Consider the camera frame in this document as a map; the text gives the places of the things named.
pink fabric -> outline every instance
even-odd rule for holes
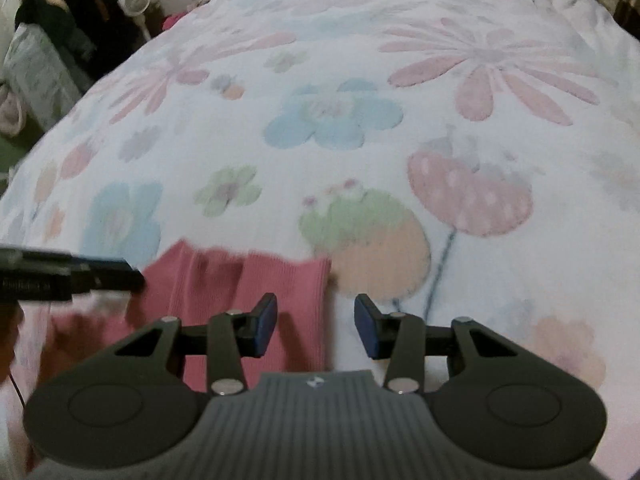
[[[507,234],[533,211],[525,182],[473,171],[462,160],[420,150],[409,158],[409,181],[422,205],[441,222],[472,236]]]
[[[169,30],[187,14],[187,12],[178,12],[177,14],[172,14],[167,19],[165,19],[164,22],[162,22],[162,30]]]
[[[124,316],[53,316],[40,379],[57,375],[162,316],[180,317],[184,326],[205,324],[232,308],[248,312],[265,292],[278,298],[278,325],[263,358],[242,360],[249,385],[254,386],[262,372],[324,370],[322,305],[330,266],[327,259],[291,263],[268,254],[199,251],[178,242],[144,271],[146,290],[129,303]],[[205,370],[204,356],[187,357],[184,382],[205,391]]]

pink cloth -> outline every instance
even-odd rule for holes
[[[184,326],[205,324],[232,308],[248,312],[265,292],[278,298],[278,324],[265,356],[242,360],[249,385],[262,372],[324,370],[322,305],[330,267],[327,259],[291,263],[268,254],[199,251],[178,242],[145,269],[146,289],[124,316],[52,316],[40,379],[52,378],[162,316],[180,317]],[[204,356],[187,357],[184,382],[193,390],[206,389],[205,364]]]
[[[178,12],[177,14],[172,14],[171,16],[167,17],[167,19],[162,22],[162,30],[169,30],[187,14],[188,12]]]

pink flower pattern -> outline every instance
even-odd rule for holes
[[[295,36],[288,32],[276,32],[260,37],[260,35],[236,31],[217,43],[197,47],[182,60],[180,60],[181,50],[176,48],[168,55],[165,63],[149,67],[142,76],[128,83],[129,89],[111,104],[111,108],[124,102],[126,104],[111,118],[110,122],[115,124],[123,120],[145,102],[145,115],[153,114],[161,107],[171,85],[197,86],[203,83],[209,77],[209,71],[201,68],[203,63],[234,56],[241,52],[292,43],[295,39]]]
[[[40,170],[40,176],[36,182],[36,188],[33,192],[33,201],[36,204],[43,203],[51,193],[58,182],[58,167],[56,163],[51,161]]]
[[[123,79],[123,76],[120,74],[120,72],[121,71],[118,70],[116,72],[112,72],[109,75],[103,77],[102,79],[100,79],[100,81],[98,81],[91,88],[89,88],[89,90],[85,95],[89,96],[89,95],[106,94],[109,90],[113,89]]]
[[[427,149],[409,158],[414,195],[438,220],[472,236],[513,231],[533,211],[531,189],[517,174]]]
[[[60,179],[68,180],[82,173],[94,158],[96,151],[89,142],[78,144],[65,157],[60,166]]]
[[[65,212],[60,210],[60,206],[58,206],[58,204],[54,205],[49,211],[49,218],[47,219],[42,240],[44,242],[48,242],[60,236],[64,221]]]
[[[461,66],[465,77],[456,92],[457,112],[470,121],[484,121],[494,112],[494,97],[509,90],[532,114],[569,126],[571,118],[538,88],[545,84],[588,104],[600,99],[593,91],[565,77],[597,77],[573,62],[568,51],[537,40],[520,40],[506,28],[476,34],[450,18],[436,25],[411,22],[386,31],[402,38],[380,46],[380,52],[422,52],[427,56],[389,77],[396,87],[422,84]]]

round button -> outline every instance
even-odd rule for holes
[[[386,387],[396,394],[412,394],[420,389],[420,384],[411,377],[398,377],[391,379]]]
[[[220,396],[230,396],[244,390],[244,384],[237,379],[218,379],[211,385],[211,389]]]
[[[535,428],[550,423],[562,409],[560,400],[546,388],[532,384],[507,384],[486,398],[489,412],[510,426]]]
[[[87,426],[110,428],[134,418],[141,410],[140,393],[124,384],[94,384],[69,401],[71,416]]]

logo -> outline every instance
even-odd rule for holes
[[[313,379],[309,379],[306,384],[316,390],[324,384],[324,379],[322,377],[315,376]]]

